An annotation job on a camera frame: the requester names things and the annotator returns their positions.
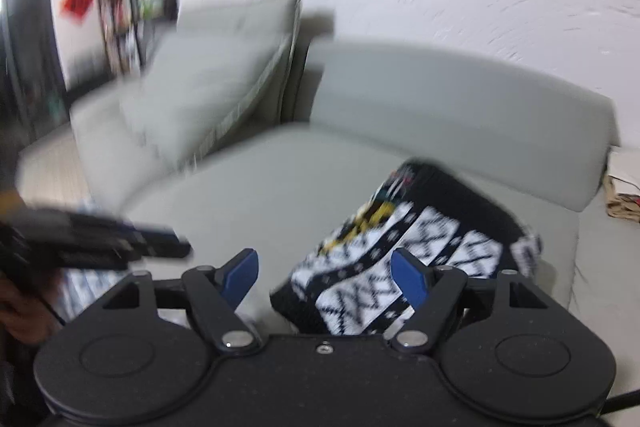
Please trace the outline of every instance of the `red paper ornament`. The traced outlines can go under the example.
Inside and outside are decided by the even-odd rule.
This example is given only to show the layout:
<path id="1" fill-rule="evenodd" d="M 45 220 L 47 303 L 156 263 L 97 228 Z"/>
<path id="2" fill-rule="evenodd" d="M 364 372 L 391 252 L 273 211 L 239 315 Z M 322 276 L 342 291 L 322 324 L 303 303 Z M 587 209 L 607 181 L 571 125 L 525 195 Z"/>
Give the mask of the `red paper ornament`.
<path id="1" fill-rule="evenodd" d="M 61 12 L 82 22 L 94 0 L 62 0 Z"/>

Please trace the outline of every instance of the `black controller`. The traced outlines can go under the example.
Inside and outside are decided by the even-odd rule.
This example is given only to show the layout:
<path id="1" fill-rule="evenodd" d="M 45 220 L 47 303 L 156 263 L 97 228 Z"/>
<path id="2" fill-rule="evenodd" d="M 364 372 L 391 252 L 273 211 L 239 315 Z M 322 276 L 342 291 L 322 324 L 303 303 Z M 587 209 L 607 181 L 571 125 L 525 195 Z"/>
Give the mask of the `black controller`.
<path id="1" fill-rule="evenodd" d="M 590 427 L 616 365 L 594 333 L 512 271 L 470 279 L 397 250 L 416 310 L 381 335 L 260 340 L 234 313 L 257 278 L 244 250 L 180 280 L 129 275 L 54 336 L 34 371 L 50 427 Z M 192 329 L 158 308 L 186 309 Z"/>
<path id="2" fill-rule="evenodd" d="M 0 273 L 23 293 L 56 268 L 126 270 L 143 257 L 184 259 L 191 245 L 172 230 L 137 229 L 108 217 L 23 208 L 0 223 Z"/>

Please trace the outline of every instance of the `dark doorframe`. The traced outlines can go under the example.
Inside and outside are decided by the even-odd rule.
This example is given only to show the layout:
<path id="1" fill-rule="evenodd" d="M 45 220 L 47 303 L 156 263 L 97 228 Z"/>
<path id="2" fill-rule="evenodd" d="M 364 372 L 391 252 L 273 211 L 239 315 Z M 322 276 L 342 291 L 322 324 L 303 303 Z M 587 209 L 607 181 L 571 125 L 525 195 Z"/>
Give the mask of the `dark doorframe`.
<path id="1" fill-rule="evenodd" d="M 51 0 L 1 0 L 1 35 L 6 68 L 30 142 L 44 136 L 57 120 L 68 120 L 63 105 L 65 82 L 53 28 Z"/>

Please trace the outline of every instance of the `gray sofa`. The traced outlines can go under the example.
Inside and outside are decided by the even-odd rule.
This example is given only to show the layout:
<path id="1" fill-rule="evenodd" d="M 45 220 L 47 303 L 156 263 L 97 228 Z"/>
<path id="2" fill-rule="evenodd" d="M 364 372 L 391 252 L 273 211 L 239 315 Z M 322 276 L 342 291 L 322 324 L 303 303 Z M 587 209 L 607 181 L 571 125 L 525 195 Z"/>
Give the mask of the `gray sofa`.
<path id="1" fill-rule="evenodd" d="M 100 181 L 108 168 L 94 165 L 95 148 L 120 137 L 113 123 L 109 136 L 89 130 L 114 111 L 118 89 L 87 97 L 72 115 L 97 193 L 110 181 Z M 269 291 L 402 161 L 437 160 L 542 236 L 538 283 L 612 348 L 614 393 L 640 387 L 640 228 L 608 217 L 599 190 L 615 140 L 610 100 L 485 58 L 316 39 L 294 58 L 280 106 L 273 120 L 281 124 L 254 118 L 236 143 L 193 172 L 158 172 L 117 212 L 185 235 L 190 266 L 219 266 L 255 248 L 260 276 L 239 312 L 263 331 L 282 331 L 289 327 L 270 309 Z M 156 278 L 186 269 L 146 267 Z M 631 410 L 613 423 L 639 418 Z"/>

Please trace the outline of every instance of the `sofa cushion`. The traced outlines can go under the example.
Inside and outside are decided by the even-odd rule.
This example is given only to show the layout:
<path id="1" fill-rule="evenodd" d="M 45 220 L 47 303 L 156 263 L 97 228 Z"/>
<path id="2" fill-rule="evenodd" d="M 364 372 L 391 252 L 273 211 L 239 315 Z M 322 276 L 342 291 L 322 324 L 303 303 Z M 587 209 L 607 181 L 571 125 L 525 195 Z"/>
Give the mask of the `sofa cushion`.
<path id="1" fill-rule="evenodd" d="M 249 116 L 289 45 L 282 36 L 168 34 L 142 89 L 121 97 L 124 120 L 174 168 L 203 158 Z"/>
<path id="2" fill-rule="evenodd" d="M 640 227 L 607 216 L 602 190 L 580 214 L 575 280 L 569 311 L 613 351 L 618 364 L 611 393 L 640 388 Z M 640 425 L 637 407 L 607 416 L 612 425 Z"/>
<path id="3" fill-rule="evenodd" d="M 138 80 L 113 83 L 84 97 L 71 112 L 82 171 L 95 203 L 117 212 L 137 190 L 168 175 L 172 168 L 152 149 L 136 143 L 118 100 Z"/>
<path id="4" fill-rule="evenodd" d="M 226 34 L 292 35 L 290 48 L 282 56 L 272 82 L 258 103 L 254 116 L 269 124 L 279 123 L 280 109 L 292 47 L 300 25 L 300 0 L 200 0 L 180 6 L 177 27 L 188 31 Z"/>
<path id="5" fill-rule="evenodd" d="M 187 267 L 221 266 L 242 248 L 260 255 L 260 275 L 239 312 L 260 329 L 287 330 L 269 292 L 293 266 L 370 197 L 406 155 L 304 124 L 288 124 L 208 158 L 187 179 L 169 178 L 125 210 L 137 223 L 166 225 L 193 245 L 187 264 L 145 261 L 158 279 Z M 545 246 L 546 291 L 568 302 L 577 214 L 476 177 L 463 177 L 532 226 Z"/>

